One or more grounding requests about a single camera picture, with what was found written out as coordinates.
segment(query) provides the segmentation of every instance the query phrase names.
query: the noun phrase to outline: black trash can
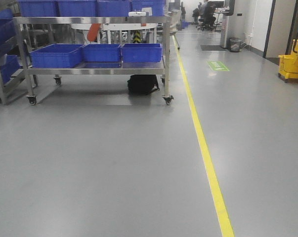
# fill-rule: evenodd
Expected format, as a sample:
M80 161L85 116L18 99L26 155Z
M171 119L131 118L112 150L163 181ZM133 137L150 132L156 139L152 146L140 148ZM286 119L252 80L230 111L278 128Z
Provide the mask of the black trash can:
M240 52L241 40L239 38L230 38L230 52Z

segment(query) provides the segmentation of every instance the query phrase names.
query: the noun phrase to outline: yellow floor line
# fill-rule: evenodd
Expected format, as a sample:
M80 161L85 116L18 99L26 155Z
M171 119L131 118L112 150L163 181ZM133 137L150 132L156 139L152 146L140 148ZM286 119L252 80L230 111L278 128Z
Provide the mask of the yellow floor line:
M184 81L185 88L186 88L186 94L188 97L189 107L190 107L190 110L192 113L192 119L194 122L195 130L196 130L196 134L197 134L197 138L198 138L198 142L199 142L199 147L200 147L203 159L204 159L204 164L205 164L205 168L206 168L206 172L207 172L210 189L211 189L212 196L213 196L214 206L215 206L217 217L219 220L222 237L234 237L234 233L233 233L231 222L230 222L230 219L228 216L227 208L224 204L224 200L223 200L223 196L222 196L222 193L220 190L219 182L218 182L218 179L216 176L216 172L214 170L212 157L210 155L208 145L206 143L202 125L198 118L198 114L197 114L197 110L195 107L192 92L191 92L191 89L190 89L190 86L188 83L188 79L187 79L187 76L186 76L186 73L184 70L182 59L181 59L179 51L177 49L177 45L176 45L174 36L173 36L173 42L175 45L175 50L176 50L176 54L177 54L179 67L182 72L183 81Z

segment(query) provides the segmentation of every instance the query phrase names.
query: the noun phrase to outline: blue bin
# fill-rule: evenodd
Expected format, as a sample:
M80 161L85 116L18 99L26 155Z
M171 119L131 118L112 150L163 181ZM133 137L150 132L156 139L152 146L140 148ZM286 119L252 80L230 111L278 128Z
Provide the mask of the blue bin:
M14 17L12 10L7 8L0 11L0 19L12 19Z
M56 1L18 0L21 15L24 17L58 16Z
M156 63L162 59L162 45L159 43L126 43L121 50L124 63Z
M142 11L143 8L148 7L152 9L152 16L163 16L165 0L132 0L134 11Z
M0 67L2 82L4 84L9 82L11 75L13 75L18 69L20 69L20 65L18 63L17 56L8 55L6 64Z
M60 16L97 16L96 0L57 0Z
M88 44L83 47L85 62L119 62L119 44Z
M34 68L73 68L83 60L82 44L51 44L30 53Z
M0 45L15 35L16 33L13 21L0 19Z
M128 16L130 11L129 0L97 0L97 16Z

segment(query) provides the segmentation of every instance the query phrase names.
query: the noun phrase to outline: stainless steel cart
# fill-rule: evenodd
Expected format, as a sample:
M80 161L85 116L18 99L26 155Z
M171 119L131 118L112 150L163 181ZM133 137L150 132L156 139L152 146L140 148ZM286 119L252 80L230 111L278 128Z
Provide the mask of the stainless steel cart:
M32 87L30 75L55 75L57 85L61 84L60 75L131 75L131 74L158 74L162 75L165 84L163 98L170 105L173 96L169 93L169 64L170 64L170 17L169 16L146 16L146 17L16 17L14 18L21 60L24 68L28 88L30 104L37 103L37 96ZM129 23L163 23L163 60L160 63L124 63L118 68L95 68L91 63L81 63L75 68L32 68L28 64L23 45L24 35L20 25L26 24L129 24Z
M17 6L15 0L0 0L0 11L6 8ZM11 51L17 46L17 37L12 37L0 46L0 57ZM3 84L2 76L0 73L0 99L3 104L7 103L7 97L13 90L24 80L24 73L21 71L16 77L10 80L6 85Z

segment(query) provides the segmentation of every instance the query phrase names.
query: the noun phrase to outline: caster wheel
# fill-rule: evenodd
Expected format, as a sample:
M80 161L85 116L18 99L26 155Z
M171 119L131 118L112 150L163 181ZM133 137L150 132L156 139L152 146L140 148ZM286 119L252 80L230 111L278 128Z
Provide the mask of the caster wheel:
M37 104L37 99L36 97L28 97L29 103L31 105L36 105Z
M56 85L61 85L61 78L54 78Z
M172 100L174 99L174 97L172 95L170 95L169 97L165 97L164 100L165 100L165 103L167 105L170 105L172 103Z

